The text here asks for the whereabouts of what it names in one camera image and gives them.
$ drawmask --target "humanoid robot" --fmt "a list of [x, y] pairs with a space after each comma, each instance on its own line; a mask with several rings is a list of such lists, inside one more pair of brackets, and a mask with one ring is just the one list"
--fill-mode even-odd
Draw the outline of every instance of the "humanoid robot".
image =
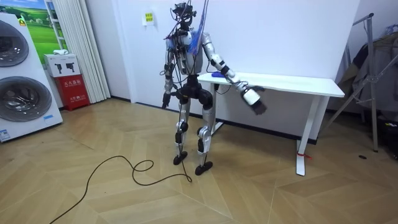
[[[201, 72], [203, 64], [201, 48], [196, 52], [191, 52], [189, 48], [196, 35], [199, 38], [200, 45], [205, 51], [207, 59], [211, 65], [225, 76], [241, 94], [242, 99], [251, 107], [256, 114], [263, 114], [266, 106], [261, 102], [260, 96], [256, 91], [264, 91], [264, 89], [254, 86], [248, 87], [248, 83], [241, 81], [235, 72], [230, 69], [225, 61], [215, 52], [215, 48], [211, 43], [210, 35], [206, 32], [200, 33], [199, 30], [190, 28], [192, 17], [196, 16], [196, 11], [190, 3], [180, 3], [175, 5], [172, 10], [175, 14], [177, 25], [173, 31], [165, 38], [167, 45], [166, 63], [164, 65], [165, 75], [165, 93], [163, 95], [163, 108], [169, 105], [170, 97], [176, 96], [179, 99], [180, 118], [177, 123], [177, 133], [175, 133], [175, 148], [177, 155], [174, 158], [174, 165], [178, 165], [186, 158], [188, 153], [183, 151], [185, 136], [188, 130], [188, 117], [190, 112], [191, 99], [197, 99], [203, 105], [203, 127], [197, 131], [199, 166], [195, 169], [196, 175], [201, 175], [209, 170], [213, 163], [206, 161], [207, 154], [210, 149], [211, 129], [215, 121], [215, 112], [213, 107], [213, 96], [211, 93], [201, 87], [198, 83], [198, 73]], [[173, 81], [173, 71], [188, 75], [187, 82], [181, 86], [183, 80], [179, 79], [180, 88]]]

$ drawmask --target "desk top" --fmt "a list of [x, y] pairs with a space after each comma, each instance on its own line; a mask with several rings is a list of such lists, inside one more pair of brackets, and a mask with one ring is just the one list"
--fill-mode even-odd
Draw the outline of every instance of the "desk top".
[[[250, 86], [257, 85], [271, 90], [321, 96], [344, 97], [345, 95], [336, 83], [329, 78], [295, 77], [244, 72], [236, 72], [236, 74], [242, 81], [248, 81]], [[201, 82], [230, 85], [225, 78], [212, 77], [211, 73], [200, 75], [198, 80]]]

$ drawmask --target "white wall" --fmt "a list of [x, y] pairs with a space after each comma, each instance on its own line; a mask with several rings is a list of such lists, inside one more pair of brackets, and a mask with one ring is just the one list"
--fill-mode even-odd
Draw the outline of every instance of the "white wall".
[[[164, 77], [160, 77], [159, 72], [165, 63], [163, 38], [175, 24], [170, 7], [176, 2], [114, 2], [117, 20], [128, 18], [129, 21], [119, 26], [118, 31], [126, 49], [125, 60], [129, 62], [126, 71], [134, 89], [132, 101], [162, 104]], [[359, 0], [212, 0], [205, 30], [210, 33], [216, 51], [236, 71], [334, 79], [358, 3]], [[193, 0], [192, 4], [200, 15], [203, 0]], [[141, 16], [145, 9], [153, 10], [156, 26], [142, 26]], [[200, 16], [195, 18], [193, 26], [198, 27], [199, 21]], [[302, 134], [310, 96], [267, 90], [262, 99], [269, 109], [262, 116], [254, 116], [235, 91], [219, 95], [217, 117], [283, 133]], [[320, 103], [310, 135], [312, 139], [317, 137], [327, 101], [328, 98], [324, 98]], [[178, 108], [176, 99], [170, 102], [170, 108]], [[192, 103], [191, 112], [201, 113], [197, 101]]]
[[86, 0], [111, 96], [130, 99], [112, 0]]
[[[355, 20], [369, 15], [370, 13], [374, 13], [372, 18], [373, 22], [373, 37], [374, 39], [379, 38], [380, 35], [384, 32], [387, 26], [398, 23], [398, 1], [397, 0], [361, 0], [358, 11], [355, 15]], [[355, 58], [356, 54], [360, 50], [360, 48], [368, 42], [367, 35], [365, 30], [363, 29], [363, 24], [358, 24], [352, 27], [352, 30], [349, 34], [348, 46], [351, 54], [351, 60]], [[347, 64], [342, 61], [340, 65], [339, 72], [336, 77], [336, 82], [338, 83], [343, 77], [344, 71], [347, 69]], [[343, 101], [338, 101], [336, 99], [331, 100], [328, 108], [337, 110]], [[359, 105], [355, 102], [352, 102], [345, 111], [359, 113], [361, 111]]]

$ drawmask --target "desk leg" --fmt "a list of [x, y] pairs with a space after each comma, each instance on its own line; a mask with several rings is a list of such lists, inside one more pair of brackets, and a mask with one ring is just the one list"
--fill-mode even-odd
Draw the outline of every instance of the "desk leg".
[[315, 118], [315, 113], [318, 109], [320, 96], [314, 95], [312, 99], [312, 104], [310, 112], [308, 113], [307, 122], [305, 123], [304, 132], [300, 140], [297, 140], [297, 153], [296, 153], [296, 174], [305, 175], [305, 146], [307, 146], [308, 137], [310, 136], [313, 120]]
[[224, 123], [222, 122], [218, 122], [216, 123], [216, 103], [217, 103], [217, 92], [216, 92], [216, 88], [215, 88], [215, 84], [212, 83], [210, 85], [211, 88], [211, 94], [213, 95], [213, 107], [214, 107], [214, 121], [213, 121], [213, 128], [211, 129], [211, 135], [213, 135]]

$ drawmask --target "washing machine door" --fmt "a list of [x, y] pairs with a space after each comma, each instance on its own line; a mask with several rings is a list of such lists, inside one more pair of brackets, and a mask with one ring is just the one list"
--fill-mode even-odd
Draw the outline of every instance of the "washing machine door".
[[0, 118], [31, 121], [43, 116], [51, 106], [51, 93], [45, 85], [27, 77], [0, 80]]
[[28, 54], [25, 37], [10, 24], [0, 21], [0, 67], [22, 63]]

